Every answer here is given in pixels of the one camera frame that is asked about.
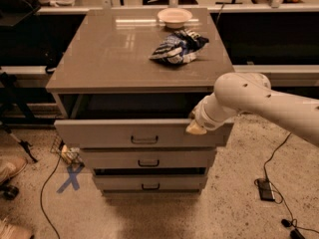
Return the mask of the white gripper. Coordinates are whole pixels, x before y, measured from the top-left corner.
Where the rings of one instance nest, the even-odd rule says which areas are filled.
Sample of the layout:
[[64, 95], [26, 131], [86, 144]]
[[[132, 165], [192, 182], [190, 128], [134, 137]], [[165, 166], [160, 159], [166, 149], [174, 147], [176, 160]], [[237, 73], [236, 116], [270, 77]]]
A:
[[229, 114], [219, 103], [200, 102], [191, 110], [188, 117], [195, 120], [186, 127], [186, 132], [204, 135], [208, 130], [216, 130], [224, 125], [229, 119]]

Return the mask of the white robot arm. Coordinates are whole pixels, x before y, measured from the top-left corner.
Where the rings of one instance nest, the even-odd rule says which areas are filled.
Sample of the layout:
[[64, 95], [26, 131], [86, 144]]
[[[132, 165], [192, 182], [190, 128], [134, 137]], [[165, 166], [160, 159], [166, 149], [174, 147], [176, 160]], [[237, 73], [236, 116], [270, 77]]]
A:
[[192, 110], [186, 131], [206, 134], [244, 112], [259, 115], [319, 146], [319, 101], [273, 91], [268, 78], [258, 73], [220, 76], [213, 93]]

